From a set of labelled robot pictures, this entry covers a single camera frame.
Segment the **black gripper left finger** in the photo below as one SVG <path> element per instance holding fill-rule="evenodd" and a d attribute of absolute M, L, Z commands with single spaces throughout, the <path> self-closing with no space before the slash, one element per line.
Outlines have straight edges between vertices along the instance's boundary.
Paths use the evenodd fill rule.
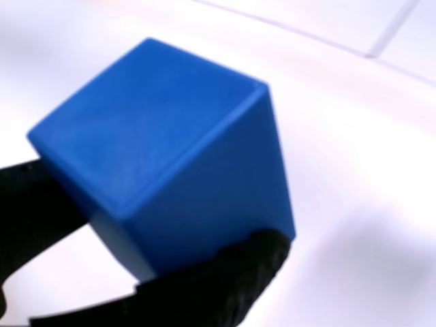
<path fill-rule="evenodd" d="M 87 223 L 41 160 L 1 169 L 1 285 Z"/>

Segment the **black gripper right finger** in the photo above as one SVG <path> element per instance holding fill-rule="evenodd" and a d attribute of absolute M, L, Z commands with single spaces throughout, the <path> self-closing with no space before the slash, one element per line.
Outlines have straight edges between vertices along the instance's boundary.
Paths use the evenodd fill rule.
<path fill-rule="evenodd" d="M 279 272 L 291 240 L 260 230 L 205 262 L 141 283 L 132 296 L 32 326 L 237 326 Z"/>

